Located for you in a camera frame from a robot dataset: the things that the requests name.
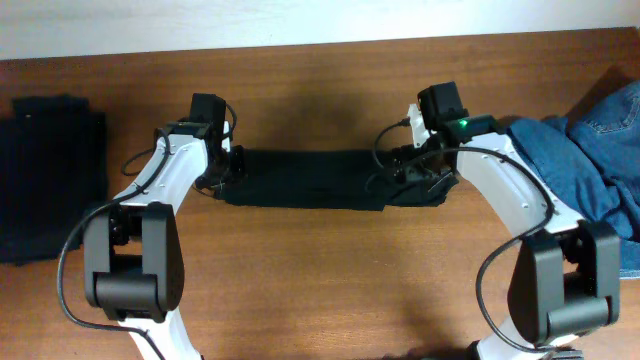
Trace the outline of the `black t-shirt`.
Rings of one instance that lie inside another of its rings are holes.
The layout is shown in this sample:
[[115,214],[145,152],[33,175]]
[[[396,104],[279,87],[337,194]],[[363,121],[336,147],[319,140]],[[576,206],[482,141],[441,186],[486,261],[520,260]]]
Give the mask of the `black t-shirt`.
[[437,207],[458,183],[449,171],[409,168],[392,177],[367,150],[244,149],[241,158],[241,172],[214,193],[235,206],[358,211]]

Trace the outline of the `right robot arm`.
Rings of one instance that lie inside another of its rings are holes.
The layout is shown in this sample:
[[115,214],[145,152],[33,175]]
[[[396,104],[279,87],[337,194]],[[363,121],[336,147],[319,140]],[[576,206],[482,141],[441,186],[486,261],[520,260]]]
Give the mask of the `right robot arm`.
[[[455,83],[432,85],[410,105],[415,158],[397,169],[447,169],[470,182],[512,237],[483,261],[476,300],[492,332],[469,345],[464,359],[581,359],[572,342],[614,324],[620,314],[620,239],[605,222],[589,222],[564,204],[514,147],[491,115],[472,116]],[[504,251],[519,248],[508,317],[496,324],[482,282]]]

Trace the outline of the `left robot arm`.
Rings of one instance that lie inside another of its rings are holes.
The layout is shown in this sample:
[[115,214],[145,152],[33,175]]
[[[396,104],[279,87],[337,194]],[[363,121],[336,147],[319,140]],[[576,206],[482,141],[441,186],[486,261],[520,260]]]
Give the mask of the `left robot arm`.
[[219,192],[234,164],[231,106],[196,93],[189,115],[155,135],[152,156],[82,232],[88,303],[128,332],[145,359],[198,359],[179,311],[185,270],[176,214],[191,188]]

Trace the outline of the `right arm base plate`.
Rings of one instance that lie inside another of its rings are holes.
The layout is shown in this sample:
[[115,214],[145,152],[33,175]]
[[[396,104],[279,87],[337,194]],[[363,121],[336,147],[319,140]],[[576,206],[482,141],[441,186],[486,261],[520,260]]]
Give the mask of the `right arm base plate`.
[[584,353],[574,348],[561,348],[553,351],[547,360],[584,360]]

